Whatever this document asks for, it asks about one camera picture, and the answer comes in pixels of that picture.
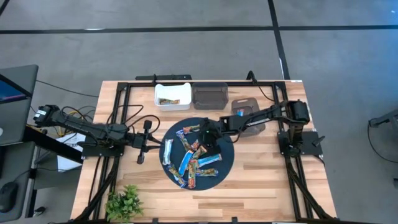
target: black mouse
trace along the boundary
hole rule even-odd
[[[15,205],[17,198],[18,184],[8,182],[0,189],[0,212],[9,212]]]

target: white container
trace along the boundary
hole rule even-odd
[[[178,105],[160,105],[159,98],[168,100],[180,100]],[[192,91],[191,84],[163,86],[157,84],[155,86],[155,105],[162,111],[187,110],[191,106]]]

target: navy round plate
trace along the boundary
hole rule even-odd
[[[174,124],[165,134],[163,137],[162,142],[165,142],[166,139],[174,139],[173,144],[172,144],[172,152],[170,153],[170,161],[172,164],[174,164],[175,168],[178,170],[180,167],[181,161],[186,153],[184,146],[181,143],[181,140],[177,137],[175,134],[177,131],[181,130],[183,127],[187,126],[194,126],[198,125],[200,120],[202,118],[187,118],[182,121],[177,122]],[[189,144],[194,143],[198,139],[198,133],[191,133],[191,134],[186,134],[185,138],[188,140]],[[225,177],[228,175],[229,171],[232,168],[233,162],[234,162],[234,146],[231,138],[229,136],[225,136],[223,139],[219,139],[218,144],[221,147],[221,157],[223,158],[222,161],[216,161],[212,162],[211,164],[207,164],[200,169],[210,169],[210,168],[215,168],[218,170],[218,176],[217,177],[196,177],[196,187],[194,189],[189,189],[188,186],[188,171],[186,170],[183,176],[183,179],[187,181],[187,184],[185,186],[186,189],[188,190],[206,190],[210,189],[212,187],[215,187],[221,181],[225,179]],[[163,162],[163,155],[164,155],[164,145],[160,148],[159,151],[159,157],[160,157],[160,163]],[[208,157],[209,155],[204,154],[200,157],[200,159]],[[178,184],[178,182],[174,179],[174,176],[172,173],[170,173],[168,170],[166,170],[166,166],[162,166],[164,172],[166,175],[170,178],[172,182],[175,184]]]

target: butcher block tabletop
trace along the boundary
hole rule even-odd
[[[104,81],[95,111],[95,123],[105,123],[111,114],[118,82],[142,83],[146,81]],[[300,99],[307,102],[303,82],[290,80],[280,82],[285,82],[289,100]],[[271,87],[262,86],[261,88],[269,98],[273,98]],[[208,117],[219,120],[220,116],[231,115],[233,100],[253,97],[257,100],[260,110],[274,104],[264,97],[258,86],[229,86],[229,101],[224,110],[196,110],[191,105],[189,110],[161,111],[154,104],[154,94],[154,87],[132,88],[129,105],[143,105],[144,109],[127,124],[147,114],[156,115],[161,122],[153,137],[159,140],[162,140],[173,124],[185,118]],[[133,115],[138,109],[130,107],[127,117]],[[147,119],[153,121],[152,127],[157,126],[155,119]],[[134,125],[136,132],[144,131],[142,128],[144,120]],[[313,129],[312,121],[304,128],[305,130]],[[240,138],[237,143],[234,143],[235,155],[232,169],[224,181],[208,190],[180,189],[166,176],[159,161],[159,149],[146,153],[144,163],[139,165],[137,164],[139,149],[126,147],[119,163],[116,190],[122,191],[124,185],[136,185],[139,199],[144,202],[142,204],[144,215],[138,215],[131,221],[151,222],[153,218],[158,218],[160,222],[230,222],[232,217],[237,217],[239,222],[294,221],[285,161],[279,152],[278,130],[277,121],[271,121],[266,123],[266,129],[257,136]],[[71,218],[79,216],[87,206],[97,160],[97,157],[84,160]],[[314,156],[302,156],[302,161],[308,190],[323,209],[335,217],[336,212],[323,164]],[[93,195],[98,188],[102,162],[103,159],[98,166]],[[305,217],[303,197],[298,188],[297,195],[301,216]],[[106,200],[107,194],[104,194],[100,218],[105,216]]]

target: potted plant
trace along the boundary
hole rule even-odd
[[[111,192],[109,200],[106,202],[106,213],[108,221],[129,222],[137,214],[143,215],[142,202],[138,199],[137,186],[124,186],[123,194]]]

